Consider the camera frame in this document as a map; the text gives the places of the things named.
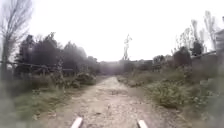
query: dirt path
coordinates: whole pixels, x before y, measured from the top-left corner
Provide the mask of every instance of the dirt path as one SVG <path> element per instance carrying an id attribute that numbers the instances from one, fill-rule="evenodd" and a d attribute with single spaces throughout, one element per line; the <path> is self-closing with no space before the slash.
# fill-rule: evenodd
<path id="1" fill-rule="evenodd" d="M 115 77 L 88 88 L 73 97 L 68 105 L 39 121 L 46 128 L 69 128 L 77 116 L 84 118 L 82 128 L 137 128 L 137 120 L 149 128 L 181 128 L 172 113 L 140 98 L 135 88 L 120 84 Z"/>

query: sky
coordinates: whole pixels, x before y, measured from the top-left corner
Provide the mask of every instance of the sky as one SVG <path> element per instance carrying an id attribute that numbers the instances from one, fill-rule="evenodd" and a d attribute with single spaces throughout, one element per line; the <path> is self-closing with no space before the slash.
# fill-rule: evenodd
<path id="1" fill-rule="evenodd" d="M 171 54 L 191 19 L 204 27 L 205 10 L 222 26 L 222 5 L 221 0 L 34 0 L 30 33 L 56 32 L 62 45 L 71 41 L 99 61 L 120 60 L 129 34 L 130 59 L 152 59 Z"/>

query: ground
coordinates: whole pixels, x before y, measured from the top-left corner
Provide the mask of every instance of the ground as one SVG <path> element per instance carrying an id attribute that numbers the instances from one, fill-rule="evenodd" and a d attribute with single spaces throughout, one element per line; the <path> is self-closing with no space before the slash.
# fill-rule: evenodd
<path id="1" fill-rule="evenodd" d="M 181 119 L 173 112 L 154 105 L 144 91 L 107 78 L 74 96 L 67 105 L 41 115 L 38 124 L 46 128 L 69 128 L 75 118 L 84 119 L 82 128 L 136 128 L 145 120 L 149 128 L 181 128 Z"/>

